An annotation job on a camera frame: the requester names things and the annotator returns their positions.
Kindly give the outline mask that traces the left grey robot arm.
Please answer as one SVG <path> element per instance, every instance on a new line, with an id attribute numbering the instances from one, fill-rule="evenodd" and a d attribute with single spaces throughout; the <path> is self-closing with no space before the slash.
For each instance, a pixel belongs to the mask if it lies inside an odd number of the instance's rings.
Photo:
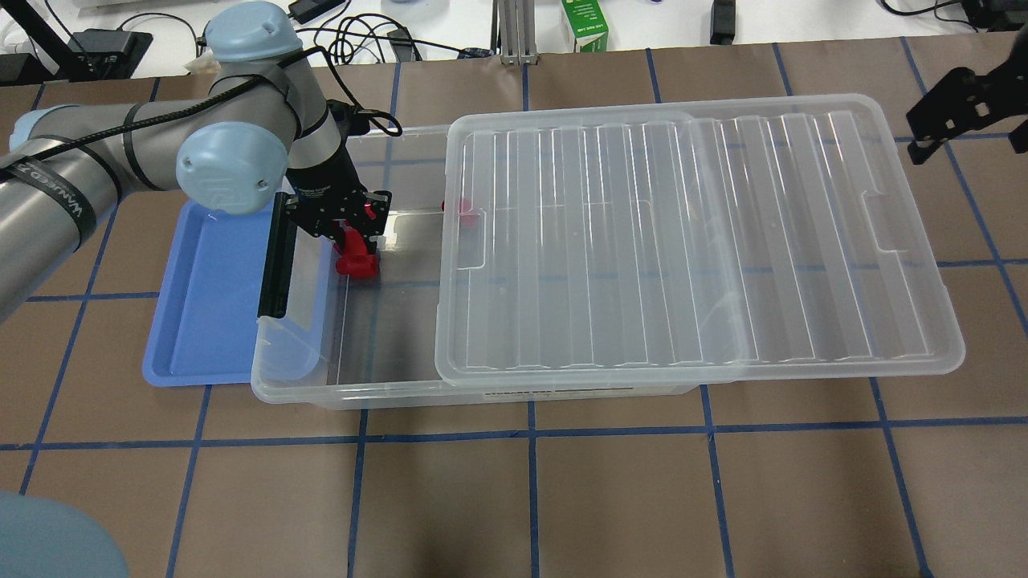
<path id="1" fill-rule="evenodd" d="M 373 258 L 392 194 L 363 186 L 348 134 L 392 115 L 324 96 L 282 7 L 243 2 L 206 41 L 220 70 L 198 101 L 61 105 L 16 121 L 2 157 L 2 317 L 10 317 L 131 193 L 180 190 L 201 207 L 253 214 L 287 183 L 283 213 L 339 249 Z"/>

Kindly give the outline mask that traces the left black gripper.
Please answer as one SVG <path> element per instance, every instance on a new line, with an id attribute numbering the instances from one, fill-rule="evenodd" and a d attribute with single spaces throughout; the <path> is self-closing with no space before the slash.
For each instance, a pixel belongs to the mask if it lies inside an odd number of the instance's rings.
<path id="1" fill-rule="evenodd" d="M 368 239 L 369 251 L 381 251 L 393 195 L 388 190 L 364 186 L 348 150 L 339 148 L 326 161 L 313 167 L 286 169 L 285 178 L 294 195 L 292 220 L 301 230 L 337 242 L 344 227 L 342 256 L 363 256 L 363 237 Z M 376 220 L 364 215 L 364 202 L 375 205 Z"/>

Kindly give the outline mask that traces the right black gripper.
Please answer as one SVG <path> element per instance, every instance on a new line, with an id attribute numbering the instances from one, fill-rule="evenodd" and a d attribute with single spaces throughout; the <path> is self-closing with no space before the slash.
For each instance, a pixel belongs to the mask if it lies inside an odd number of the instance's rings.
<path id="1" fill-rule="evenodd" d="M 924 165 L 944 143 L 1027 113 L 1027 40 L 1020 32 L 1009 55 L 987 74 L 954 68 L 907 112 L 911 162 Z"/>

